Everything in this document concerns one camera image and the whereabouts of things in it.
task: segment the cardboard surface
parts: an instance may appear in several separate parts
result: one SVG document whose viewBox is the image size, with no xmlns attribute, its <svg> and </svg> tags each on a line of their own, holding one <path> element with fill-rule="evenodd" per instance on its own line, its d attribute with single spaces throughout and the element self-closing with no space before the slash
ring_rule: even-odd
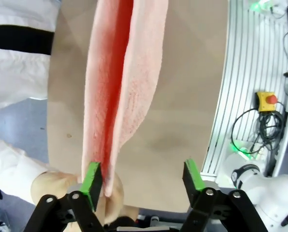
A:
<svg viewBox="0 0 288 232">
<path fill-rule="evenodd" d="M 50 164 L 76 174 L 81 168 L 86 56 L 95 7 L 96 1 L 63 1 L 51 57 Z M 227 17 L 226 0 L 169 1 L 157 90 L 143 124 L 118 156 L 125 204 L 187 210 L 183 162 L 193 158 L 200 169 L 205 159 L 223 73 Z"/>
</svg>

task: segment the beige glove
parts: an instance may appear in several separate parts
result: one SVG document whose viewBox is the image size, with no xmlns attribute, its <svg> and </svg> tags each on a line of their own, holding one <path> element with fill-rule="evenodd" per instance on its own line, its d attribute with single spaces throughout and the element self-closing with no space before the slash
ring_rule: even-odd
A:
<svg viewBox="0 0 288 232">
<path fill-rule="evenodd" d="M 38 176 L 32 183 L 31 196 L 35 205 L 40 198 L 46 194 L 55 195 L 62 198 L 68 191 L 68 188 L 78 183 L 78 177 L 73 174 L 61 172 L 46 172 Z M 116 220 L 120 210 L 123 207 L 124 191 L 122 183 L 117 175 L 115 175 L 113 194 L 110 198 L 106 198 L 101 191 L 98 201 L 97 210 L 95 212 L 99 222 L 104 225 Z M 77 222 L 69 223 L 65 232 L 80 232 Z"/>
</svg>

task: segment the floor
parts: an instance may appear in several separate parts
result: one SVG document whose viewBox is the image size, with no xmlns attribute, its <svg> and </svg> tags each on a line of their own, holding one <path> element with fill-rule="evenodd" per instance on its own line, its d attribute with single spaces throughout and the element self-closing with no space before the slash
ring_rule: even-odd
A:
<svg viewBox="0 0 288 232">
<path fill-rule="evenodd" d="M 1 109 L 0 139 L 47 163 L 46 104 L 28 99 Z M 34 210 L 33 205 L 6 194 L 0 208 L 6 210 L 12 232 L 22 232 Z"/>
</svg>

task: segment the screw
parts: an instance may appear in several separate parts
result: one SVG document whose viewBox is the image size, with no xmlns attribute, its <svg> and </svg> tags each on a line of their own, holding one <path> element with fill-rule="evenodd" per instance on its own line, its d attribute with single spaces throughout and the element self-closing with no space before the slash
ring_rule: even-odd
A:
<svg viewBox="0 0 288 232">
<path fill-rule="evenodd" d="M 76 194 L 74 194 L 74 195 L 72 195 L 72 199 L 78 199 L 80 197 L 80 195 L 78 195 L 77 193 Z"/>
<path fill-rule="evenodd" d="M 214 192 L 211 189 L 208 189 L 205 193 L 209 196 L 213 196 L 214 194 Z"/>
<path fill-rule="evenodd" d="M 233 193 L 233 197 L 235 197 L 235 198 L 240 198 L 241 195 L 240 195 L 239 192 L 234 192 L 234 193 Z"/>
<path fill-rule="evenodd" d="M 52 201 L 53 201 L 53 198 L 51 198 L 51 197 L 46 199 L 46 202 L 47 202 L 47 203 L 50 203 L 50 202 L 52 202 Z"/>
</svg>

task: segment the black stripe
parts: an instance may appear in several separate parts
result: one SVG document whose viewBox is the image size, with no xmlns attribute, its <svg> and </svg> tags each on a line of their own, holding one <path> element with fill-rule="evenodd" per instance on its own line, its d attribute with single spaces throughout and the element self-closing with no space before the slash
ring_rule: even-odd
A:
<svg viewBox="0 0 288 232">
<path fill-rule="evenodd" d="M 53 39 L 53 32 L 15 25 L 0 25 L 0 49 L 50 55 Z"/>
</svg>

